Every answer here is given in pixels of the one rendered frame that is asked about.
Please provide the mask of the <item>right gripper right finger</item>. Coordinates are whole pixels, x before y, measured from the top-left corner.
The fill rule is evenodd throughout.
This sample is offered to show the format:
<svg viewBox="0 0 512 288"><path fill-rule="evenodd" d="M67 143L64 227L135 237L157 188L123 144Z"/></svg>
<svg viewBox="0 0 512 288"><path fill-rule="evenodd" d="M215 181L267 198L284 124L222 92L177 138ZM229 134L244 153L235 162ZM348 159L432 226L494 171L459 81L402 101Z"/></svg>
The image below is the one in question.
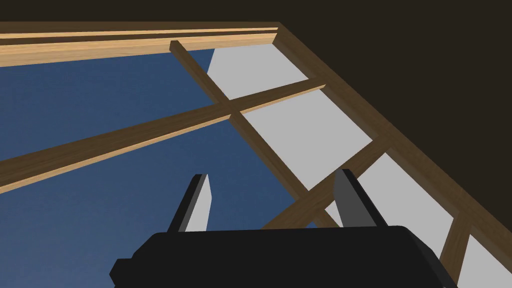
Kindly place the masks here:
<svg viewBox="0 0 512 288"><path fill-rule="evenodd" d="M351 170L335 171L333 197L344 228L388 225Z"/></svg>

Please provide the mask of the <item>wooden framed window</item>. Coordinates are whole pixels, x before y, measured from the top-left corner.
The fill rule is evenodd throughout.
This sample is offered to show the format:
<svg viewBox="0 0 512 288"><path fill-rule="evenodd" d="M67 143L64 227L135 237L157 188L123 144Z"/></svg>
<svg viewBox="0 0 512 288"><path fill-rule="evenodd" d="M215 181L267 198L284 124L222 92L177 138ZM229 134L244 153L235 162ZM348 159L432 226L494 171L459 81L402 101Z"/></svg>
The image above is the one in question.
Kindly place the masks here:
<svg viewBox="0 0 512 288"><path fill-rule="evenodd" d="M277 22L7 30L0 286L512 288L512 232ZM387 223L343 227L349 169ZM196 174L206 231L167 232Z"/></svg>

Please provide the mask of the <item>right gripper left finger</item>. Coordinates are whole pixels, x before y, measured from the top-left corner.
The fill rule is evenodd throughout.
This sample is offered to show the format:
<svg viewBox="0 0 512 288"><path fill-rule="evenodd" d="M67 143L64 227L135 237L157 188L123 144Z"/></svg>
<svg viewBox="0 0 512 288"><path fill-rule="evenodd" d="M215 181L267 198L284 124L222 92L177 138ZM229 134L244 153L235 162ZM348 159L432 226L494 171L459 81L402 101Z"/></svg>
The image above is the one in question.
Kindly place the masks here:
<svg viewBox="0 0 512 288"><path fill-rule="evenodd" d="M208 174L195 174L167 229L173 232L202 232L207 230L212 193Z"/></svg>

